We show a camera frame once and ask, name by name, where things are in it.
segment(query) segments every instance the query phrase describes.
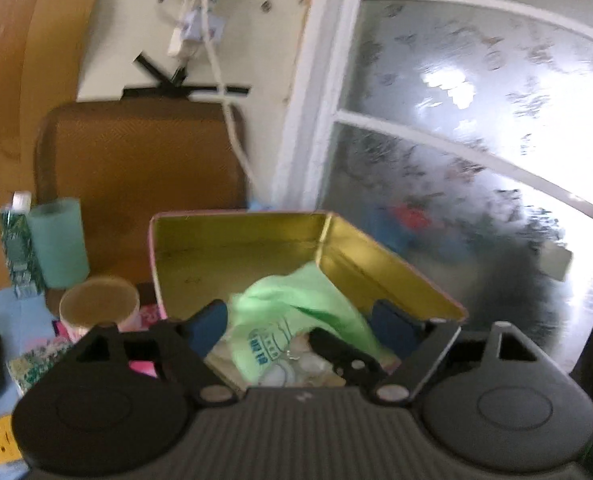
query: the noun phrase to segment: white window frame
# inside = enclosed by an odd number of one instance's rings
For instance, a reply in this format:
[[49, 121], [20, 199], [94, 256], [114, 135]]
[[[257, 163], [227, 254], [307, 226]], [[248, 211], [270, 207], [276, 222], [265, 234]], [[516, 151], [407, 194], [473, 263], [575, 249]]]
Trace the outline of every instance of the white window frame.
[[[556, 184], [490, 153], [410, 126], [339, 107], [339, 99], [361, 3], [366, 0], [312, 0], [296, 66], [292, 97], [275, 170], [272, 203], [278, 208], [317, 208], [327, 179], [335, 124], [347, 124], [427, 144], [480, 164], [545, 192], [593, 219], [593, 204]], [[570, 30], [593, 41], [593, 27], [561, 14], [512, 0], [415, 0], [496, 9]]]

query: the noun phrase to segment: teal plastic cup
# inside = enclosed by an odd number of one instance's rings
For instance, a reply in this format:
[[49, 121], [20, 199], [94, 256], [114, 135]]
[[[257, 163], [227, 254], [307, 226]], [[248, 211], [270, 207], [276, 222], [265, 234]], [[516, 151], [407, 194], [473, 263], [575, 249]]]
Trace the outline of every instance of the teal plastic cup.
[[90, 273], [83, 238], [81, 204], [61, 198], [36, 206], [27, 214], [32, 245], [50, 288], [70, 288]]

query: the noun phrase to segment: brown chair backrest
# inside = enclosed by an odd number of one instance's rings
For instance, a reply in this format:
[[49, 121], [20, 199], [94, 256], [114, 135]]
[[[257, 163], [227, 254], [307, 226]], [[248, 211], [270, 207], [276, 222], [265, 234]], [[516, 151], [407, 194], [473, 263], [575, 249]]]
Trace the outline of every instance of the brown chair backrest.
[[150, 281], [147, 230], [155, 213], [237, 209], [246, 201], [221, 106], [187, 100], [56, 108], [36, 141], [35, 179], [39, 203], [81, 200], [92, 273], [133, 283]]

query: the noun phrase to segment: white cap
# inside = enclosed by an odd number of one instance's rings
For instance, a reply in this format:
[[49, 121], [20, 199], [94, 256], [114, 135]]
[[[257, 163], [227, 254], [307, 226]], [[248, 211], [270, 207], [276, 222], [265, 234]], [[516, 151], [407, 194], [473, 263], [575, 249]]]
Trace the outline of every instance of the white cap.
[[31, 191], [16, 191], [12, 196], [12, 210], [15, 213], [29, 213], [32, 207]]

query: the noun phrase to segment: wooden panel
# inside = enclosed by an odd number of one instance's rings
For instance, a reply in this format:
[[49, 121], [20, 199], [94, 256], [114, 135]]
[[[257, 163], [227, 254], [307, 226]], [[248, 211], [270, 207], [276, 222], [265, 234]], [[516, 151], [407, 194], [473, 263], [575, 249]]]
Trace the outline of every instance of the wooden panel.
[[[0, 206], [33, 189], [38, 122], [76, 97], [94, 0], [0, 0]], [[0, 247], [0, 288], [8, 285]]]

